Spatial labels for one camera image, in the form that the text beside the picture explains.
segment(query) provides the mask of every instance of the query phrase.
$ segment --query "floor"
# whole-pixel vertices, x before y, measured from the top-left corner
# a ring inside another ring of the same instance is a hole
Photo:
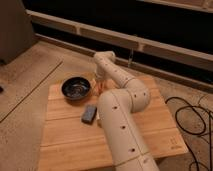
[[[88,56],[45,42],[39,42],[39,45],[53,51],[63,62],[0,123],[0,171],[34,171],[37,169],[49,85],[73,75],[93,72],[95,69],[93,59]],[[51,55],[47,57],[49,60],[53,60]],[[143,74],[130,69],[127,70],[135,75]],[[155,80],[165,100],[171,96],[179,96],[196,105],[199,99],[205,95],[200,104],[213,110],[212,94],[156,77]],[[179,107],[183,106],[183,103],[171,101],[168,106],[174,114]],[[180,118],[181,122],[190,130],[199,130],[202,127],[198,118],[191,111],[187,110],[183,115]],[[184,132],[182,134],[195,151],[199,161],[208,166],[207,143],[200,138],[195,138],[195,136],[188,136]],[[163,171],[185,171],[188,170],[192,161],[192,157],[188,153],[169,157],[163,160],[159,167]]]

